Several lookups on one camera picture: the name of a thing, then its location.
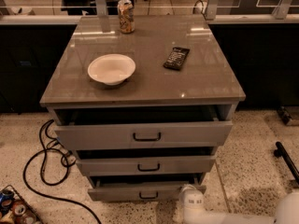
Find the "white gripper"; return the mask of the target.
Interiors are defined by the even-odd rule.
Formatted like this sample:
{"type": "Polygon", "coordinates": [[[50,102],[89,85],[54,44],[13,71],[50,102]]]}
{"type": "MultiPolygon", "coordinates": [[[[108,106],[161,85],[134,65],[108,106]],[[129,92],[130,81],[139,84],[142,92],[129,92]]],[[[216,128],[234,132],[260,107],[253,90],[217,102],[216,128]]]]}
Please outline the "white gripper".
{"type": "Polygon", "coordinates": [[[184,224],[221,224],[219,217],[205,209],[204,194],[192,185],[185,185],[179,194],[184,224]]]}

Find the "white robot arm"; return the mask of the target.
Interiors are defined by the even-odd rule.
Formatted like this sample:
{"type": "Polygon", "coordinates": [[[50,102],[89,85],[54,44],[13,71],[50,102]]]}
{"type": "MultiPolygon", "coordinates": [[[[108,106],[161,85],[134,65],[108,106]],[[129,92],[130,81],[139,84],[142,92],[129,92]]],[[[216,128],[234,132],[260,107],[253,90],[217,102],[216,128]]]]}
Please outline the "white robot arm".
{"type": "Polygon", "coordinates": [[[207,211],[202,191],[185,185],[179,194],[184,224],[299,224],[299,193],[281,199],[273,216],[207,211]]]}

